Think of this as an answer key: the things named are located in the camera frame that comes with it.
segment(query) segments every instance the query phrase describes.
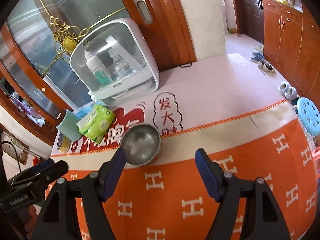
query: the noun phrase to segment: green tissue pack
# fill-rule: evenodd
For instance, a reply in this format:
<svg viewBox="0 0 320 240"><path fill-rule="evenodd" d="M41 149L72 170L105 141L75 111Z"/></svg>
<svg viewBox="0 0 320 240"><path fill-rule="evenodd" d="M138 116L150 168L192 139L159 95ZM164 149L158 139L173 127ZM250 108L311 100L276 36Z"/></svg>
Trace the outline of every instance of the green tissue pack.
<svg viewBox="0 0 320 240"><path fill-rule="evenodd" d="M95 105L91 112L77 123L77 126L80 133L99 144L114 117L115 114L104 106Z"/></svg>

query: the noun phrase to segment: white strip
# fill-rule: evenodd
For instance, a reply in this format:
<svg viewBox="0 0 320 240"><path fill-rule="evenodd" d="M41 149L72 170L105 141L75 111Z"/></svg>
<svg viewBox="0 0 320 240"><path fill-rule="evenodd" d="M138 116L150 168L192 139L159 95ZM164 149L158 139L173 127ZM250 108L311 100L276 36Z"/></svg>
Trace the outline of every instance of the white strip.
<svg viewBox="0 0 320 240"><path fill-rule="evenodd" d="M152 165L193 159L198 148L207 153L220 152L268 135L296 118L287 102L264 112L203 128L186 134L162 139L162 149ZM55 162L64 160L71 170L98 170L109 161L116 150L85 155L52 157Z"/></svg>

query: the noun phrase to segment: bowl rim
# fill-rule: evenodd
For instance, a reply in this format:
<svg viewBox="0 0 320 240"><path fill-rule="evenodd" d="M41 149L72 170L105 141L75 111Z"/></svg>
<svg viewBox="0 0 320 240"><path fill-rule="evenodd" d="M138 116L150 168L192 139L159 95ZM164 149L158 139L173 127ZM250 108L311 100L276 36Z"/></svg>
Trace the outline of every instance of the bowl rim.
<svg viewBox="0 0 320 240"><path fill-rule="evenodd" d="M161 135L157 129L157 127L153 124L150 124L150 123L146 123L146 122L142 122L142 123L137 123L137 124L134 124L132 126L130 126L130 128L124 132L124 134L122 135L122 138L121 138L121 141L120 141L120 145L119 145L119 148L121 148L121 144L122 144L122 140L123 138L125 137L125 135L134 127L136 126L139 126L139 125L148 125L148 126L151 126L152 128L154 128L159 136L159 145L158 145L158 148L155 152L155 154L149 159L147 160L145 163L141 163L141 164L132 164L132 163L129 163L128 161L126 161L127 163L129 163L130 165L132 165L133 167L142 167L142 166L145 166L145 165L148 165L150 162L153 161L153 159L158 155L159 151L160 151L160 148L161 148Z"/></svg>

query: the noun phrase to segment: floor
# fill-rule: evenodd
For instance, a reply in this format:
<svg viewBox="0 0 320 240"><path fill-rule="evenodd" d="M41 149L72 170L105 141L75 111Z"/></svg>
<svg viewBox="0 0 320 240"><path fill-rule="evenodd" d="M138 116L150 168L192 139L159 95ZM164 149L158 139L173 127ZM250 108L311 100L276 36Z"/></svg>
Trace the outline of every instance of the floor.
<svg viewBox="0 0 320 240"><path fill-rule="evenodd" d="M234 34L226 34L226 52L227 54L230 53L239 53L242 57L250 62L252 67L257 68L257 64L250 61L252 56L252 52L256 52L254 46L262 45L260 42L256 41L255 39L240 34L241 36L237 36L236 33ZM286 81L286 79L276 70L275 73L270 72L261 72L267 77L268 82L272 84L275 88L278 88L282 81Z"/></svg>

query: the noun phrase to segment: black cable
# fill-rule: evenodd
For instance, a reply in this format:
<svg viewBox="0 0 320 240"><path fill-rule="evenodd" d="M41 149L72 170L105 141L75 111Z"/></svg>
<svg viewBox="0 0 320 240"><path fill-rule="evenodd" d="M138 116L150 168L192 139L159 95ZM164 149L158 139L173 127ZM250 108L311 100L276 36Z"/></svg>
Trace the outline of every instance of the black cable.
<svg viewBox="0 0 320 240"><path fill-rule="evenodd" d="M19 170L20 170L20 172L21 172L21 167L20 167L19 158L18 158L18 154L17 154L16 148L14 147L13 143L11 143L11 142L8 142L8 141L3 141L3 142L2 142L2 144L5 144L5 143L8 143L8 144L10 144L10 145L13 147L13 149L14 149L14 151L15 151L15 153L16 153Z"/></svg>

